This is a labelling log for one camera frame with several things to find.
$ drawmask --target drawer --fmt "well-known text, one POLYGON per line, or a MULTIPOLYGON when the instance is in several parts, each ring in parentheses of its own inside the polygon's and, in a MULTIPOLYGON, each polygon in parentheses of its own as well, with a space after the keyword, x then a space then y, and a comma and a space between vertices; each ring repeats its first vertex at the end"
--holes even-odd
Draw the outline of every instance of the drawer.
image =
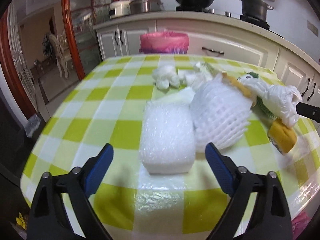
POLYGON ((158 31, 175 31, 189 36, 188 54, 223 57, 273 70, 280 46, 233 26, 197 20, 157 20, 158 31), (202 50, 223 51, 224 55, 202 50))

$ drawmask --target rice cooker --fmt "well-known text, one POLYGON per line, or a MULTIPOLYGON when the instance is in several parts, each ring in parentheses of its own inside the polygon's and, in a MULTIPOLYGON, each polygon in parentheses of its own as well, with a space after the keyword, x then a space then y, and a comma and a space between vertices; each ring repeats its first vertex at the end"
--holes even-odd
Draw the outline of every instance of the rice cooker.
POLYGON ((110 19, 121 17, 129 14, 129 0, 113 2, 109 6, 110 19))

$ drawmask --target cabinet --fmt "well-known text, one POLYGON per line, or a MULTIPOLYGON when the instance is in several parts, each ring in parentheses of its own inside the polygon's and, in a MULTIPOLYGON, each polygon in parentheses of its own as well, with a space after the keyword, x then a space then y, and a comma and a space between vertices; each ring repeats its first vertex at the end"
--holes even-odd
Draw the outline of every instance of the cabinet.
POLYGON ((97 30, 102 60, 139 54, 140 35, 156 31, 156 21, 139 21, 97 30))
POLYGON ((156 21, 139 21, 118 25, 122 55, 139 54, 140 35, 156 31, 156 21))
POLYGON ((157 20, 158 31, 175 31, 189 36, 188 54, 219 56, 273 70, 279 46, 236 27, 197 20, 157 20), (223 51, 224 55, 202 50, 223 51))
POLYGON ((118 27, 102 29, 97 32, 102 60, 121 56, 120 35, 118 27))
MULTIPOLYGON (((303 96, 303 102, 308 105, 320 107, 320 75, 315 74, 314 79, 309 84, 308 91, 303 96)), ((313 121, 313 125, 316 129, 319 128, 320 124, 313 121)))
MULTIPOLYGON (((320 75, 307 62, 281 48, 274 72, 286 86, 298 88, 305 104, 320 107, 320 75)), ((319 123, 312 122, 317 129, 319 123)))
POLYGON ((297 87, 301 94, 307 89, 308 82, 309 85, 313 84, 312 81, 315 76, 313 67, 284 48, 280 49, 274 72, 286 86, 297 87))

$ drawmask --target pink plastic bag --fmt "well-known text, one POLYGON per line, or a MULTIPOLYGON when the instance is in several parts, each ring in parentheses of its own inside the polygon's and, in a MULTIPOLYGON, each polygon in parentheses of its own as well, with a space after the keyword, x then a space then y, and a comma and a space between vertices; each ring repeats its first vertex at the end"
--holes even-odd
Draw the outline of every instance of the pink plastic bag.
POLYGON ((189 37, 185 33, 156 32, 140 35, 140 52, 186 54, 189 37))
POLYGON ((309 222, 310 218, 305 212, 301 212, 294 220, 292 220, 293 240, 298 238, 309 222))

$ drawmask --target blue gripper pad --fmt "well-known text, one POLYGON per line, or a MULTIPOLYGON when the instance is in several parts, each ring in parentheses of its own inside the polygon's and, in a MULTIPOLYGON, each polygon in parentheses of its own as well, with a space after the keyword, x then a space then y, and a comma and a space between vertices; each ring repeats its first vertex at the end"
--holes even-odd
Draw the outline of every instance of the blue gripper pad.
POLYGON ((221 155, 212 143, 206 146, 205 157, 222 191, 232 197, 238 186, 234 173, 237 167, 234 162, 229 157, 221 155))
POLYGON ((102 182, 104 175, 106 174, 112 160, 113 160, 113 148, 110 144, 105 147, 98 154, 98 158, 88 173, 84 183, 84 194, 88 198, 90 195, 95 194, 102 182))

